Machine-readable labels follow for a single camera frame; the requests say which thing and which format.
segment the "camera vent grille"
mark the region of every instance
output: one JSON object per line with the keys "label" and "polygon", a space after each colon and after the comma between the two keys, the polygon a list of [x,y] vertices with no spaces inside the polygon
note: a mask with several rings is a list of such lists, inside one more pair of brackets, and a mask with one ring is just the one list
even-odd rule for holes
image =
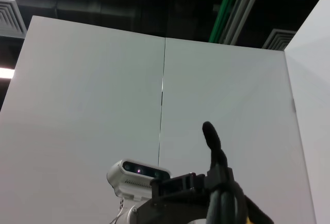
{"label": "camera vent grille", "polygon": [[136,182],[136,181],[133,181],[133,180],[126,180],[125,184],[130,184],[130,185],[134,185],[134,186],[140,186],[140,187],[145,187],[145,188],[151,189],[150,185],[139,183],[139,182]]}
{"label": "camera vent grille", "polygon": [[0,0],[0,36],[25,38],[26,27],[15,0]]}

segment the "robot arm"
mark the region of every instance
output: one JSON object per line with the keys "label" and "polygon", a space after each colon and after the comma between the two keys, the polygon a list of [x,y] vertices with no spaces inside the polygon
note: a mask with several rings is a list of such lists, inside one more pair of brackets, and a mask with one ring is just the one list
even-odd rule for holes
{"label": "robot arm", "polygon": [[273,224],[235,182],[212,124],[204,123],[203,132],[211,149],[207,175],[171,179],[163,168],[131,160],[111,168],[108,182],[123,197],[112,224],[187,224],[205,218],[207,224]]}

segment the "pipe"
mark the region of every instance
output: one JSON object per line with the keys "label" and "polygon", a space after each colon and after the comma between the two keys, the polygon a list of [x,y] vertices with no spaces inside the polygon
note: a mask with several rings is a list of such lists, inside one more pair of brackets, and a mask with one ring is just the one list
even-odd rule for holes
{"label": "pipe", "polygon": [[245,12],[244,12],[244,14],[243,14],[243,16],[242,16],[242,18],[241,18],[238,26],[237,26],[236,32],[235,32],[235,34],[233,36],[232,41],[230,42],[230,45],[235,45],[236,44],[237,39],[238,39],[238,36],[241,33],[241,31],[242,31],[242,28],[243,28],[243,26],[244,26],[244,24],[246,22],[246,19],[247,19],[248,15],[250,14],[250,11],[251,11],[251,9],[252,9],[253,4],[254,4],[255,1],[256,0],[250,0],[249,1],[249,4],[246,7],[246,10],[245,10]]}
{"label": "pipe", "polygon": [[216,36],[217,36],[217,33],[218,33],[219,26],[222,22],[222,19],[223,19],[224,15],[225,15],[225,11],[227,10],[228,2],[229,2],[229,0],[222,0],[220,10],[218,12],[217,19],[216,19],[216,22],[214,23],[214,26],[213,26],[213,29],[212,29],[212,32],[211,32],[211,35],[210,35],[210,38],[209,38],[208,42],[213,42],[213,43],[217,42]]}
{"label": "pipe", "polygon": [[234,4],[234,9],[230,14],[227,25],[219,40],[219,43],[230,44],[249,1],[250,0],[236,0]]}
{"label": "pipe", "polygon": [[216,43],[219,41],[221,34],[223,34],[223,30],[224,30],[226,21],[229,19],[229,17],[228,17],[229,16],[229,8],[232,5],[233,1],[234,0],[229,0],[229,2],[228,2],[227,9],[224,12],[224,17],[221,20],[221,23],[220,23],[219,28],[218,28],[218,32],[217,32],[216,40],[215,40]]}

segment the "white camera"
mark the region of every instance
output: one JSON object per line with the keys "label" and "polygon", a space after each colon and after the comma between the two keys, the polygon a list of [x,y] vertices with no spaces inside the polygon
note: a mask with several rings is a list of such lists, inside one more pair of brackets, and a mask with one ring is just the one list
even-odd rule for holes
{"label": "white camera", "polygon": [[107,173],[109,184],[118,197],[142,201],[151,198],[150,181],[154,178],[169,179],[168,170],[143,164],[131,159],[123,159],[114,164]]}

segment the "green pipe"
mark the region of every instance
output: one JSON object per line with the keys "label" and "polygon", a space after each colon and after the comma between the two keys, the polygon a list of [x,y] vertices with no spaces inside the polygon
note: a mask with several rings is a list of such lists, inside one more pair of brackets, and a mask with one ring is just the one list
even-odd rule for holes
{"label": "green pipe", "polygon": [[220,25],[218,27],[218,30],[217,30],[217,33],[216,33],[216,36],[215,36],[215,42],[219,42],[219,39],[221,37],[221,34],[222,34],[223,29],[225,27],[225,24],[226,24],[226,22],[227,22],[227,20],[229,18],[229,8],[230,8],[230,6],[232,6],[233,1],[234,0],[229,0],[228,1],[227,8],[226,8],[226,10],[224,12],[223,19],[220,22]]}
{"label": "green pipe", "polygon": [[219,37],[220,37],[219,32],[221,34],[221,31],[219,30],[219,28],[220,28],[221,23],[223,22],[222,20],[224,19],[226,11],[228,10],[229,1],[230,0],[222,0],[217,19],[216,19],[216,22],[214,23],[214,27],[213,27],[213,30],[211,32],[208,42],[213,42],[213,43],[218,42]]}

